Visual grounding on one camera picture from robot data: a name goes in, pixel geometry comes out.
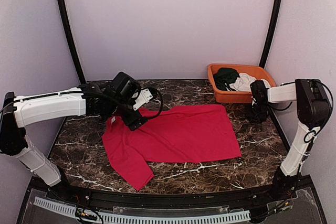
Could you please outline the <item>red t-shirt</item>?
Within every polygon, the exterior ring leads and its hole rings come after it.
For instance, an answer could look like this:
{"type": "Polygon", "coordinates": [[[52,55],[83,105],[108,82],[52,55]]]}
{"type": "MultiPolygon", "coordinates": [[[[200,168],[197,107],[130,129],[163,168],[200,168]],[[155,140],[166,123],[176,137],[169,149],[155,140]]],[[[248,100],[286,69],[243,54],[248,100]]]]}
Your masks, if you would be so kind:
{"type": "Polygon", "coordinates": [[[241,157],[223,105],[176,106],[131,131],[119,116],[102,136],[111,167],[135,190],[153,177],[155,163],[202,163],[241,157]]]}

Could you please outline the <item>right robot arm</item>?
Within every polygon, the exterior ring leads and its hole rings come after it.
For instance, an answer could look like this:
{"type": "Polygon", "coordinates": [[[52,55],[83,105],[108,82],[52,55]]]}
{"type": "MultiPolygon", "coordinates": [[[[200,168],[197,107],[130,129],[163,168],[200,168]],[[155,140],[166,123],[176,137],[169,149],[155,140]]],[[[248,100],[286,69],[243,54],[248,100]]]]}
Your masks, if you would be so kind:
{"type": "Polygon", "coordinates": [[[268,187],[269,197],[278,200],[287,191],[295,189],[303,164],[332,115],[334,98],[329,87],[319,79],[296,79],[271,88],[257,80],[250,84],[250,89],[252,113],[260,121],[275,109],[275,104],[296,103],[297,131],[286,158],[268,187]]]}

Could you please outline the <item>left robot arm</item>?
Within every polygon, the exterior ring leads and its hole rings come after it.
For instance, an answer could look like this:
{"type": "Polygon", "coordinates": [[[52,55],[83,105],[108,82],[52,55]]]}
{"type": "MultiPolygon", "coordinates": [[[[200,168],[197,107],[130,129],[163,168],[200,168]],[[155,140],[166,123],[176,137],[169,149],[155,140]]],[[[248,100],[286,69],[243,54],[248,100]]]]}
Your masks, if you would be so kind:
{"type": "Polygon", "coordinates": [[[77,87],[40,95],[5,95],[1,108],[1,154],[13,156],[63,201],[74,197],[74,189],[67,184],[61,170],[39,151],[29,140],[25,127],[37,122],[67,116],[99,115],[107,120],[113,115],[120,116],[132,131],[148,120],[158,117],[144,116],[140,107],[158,98],[163,101],[160,91],[141,85],[124,72],[119,72],[111,82],[103,84],[81,84],[77,87]]]}

